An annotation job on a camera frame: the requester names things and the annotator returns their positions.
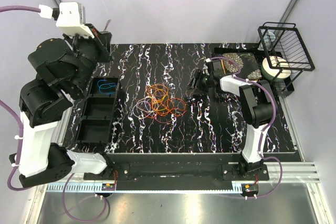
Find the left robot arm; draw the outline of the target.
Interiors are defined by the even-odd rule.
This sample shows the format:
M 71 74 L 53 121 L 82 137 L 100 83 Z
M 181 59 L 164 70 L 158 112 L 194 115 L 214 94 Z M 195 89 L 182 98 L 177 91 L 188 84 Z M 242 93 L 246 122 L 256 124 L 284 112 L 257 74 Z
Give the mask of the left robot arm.
M 19 96 L 18 149 L 9 159 L 19 172 L 21 190 L 56 182 L 68 174 L 89 173 L 103 180 L 113 175 L 100 153 L 76 153 L 52 141 L 63 113 L 84 97 L 100 62 L 109 62 L 112 34 L 87 24 L 88 37 L 75 33 L 41 42 L 28 56 L 36 70 Z

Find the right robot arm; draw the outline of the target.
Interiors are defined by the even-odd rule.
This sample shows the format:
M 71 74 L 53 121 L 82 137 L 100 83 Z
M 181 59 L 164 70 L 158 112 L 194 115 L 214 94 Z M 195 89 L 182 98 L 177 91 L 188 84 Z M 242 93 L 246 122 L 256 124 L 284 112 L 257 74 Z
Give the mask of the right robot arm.
M 251 81 L 238 76 L 241 67 L 225 57 L 207 58 L 203 70 L 197 70 L 187 86 L 189 96 L 201 97 L 210 89 L 239 97 L 247 123 L 245 146 L 238 162 L 239 176 L 250 180 L 262 170 L 266 134 L 277 115 L 277 105 L 267 80 Z

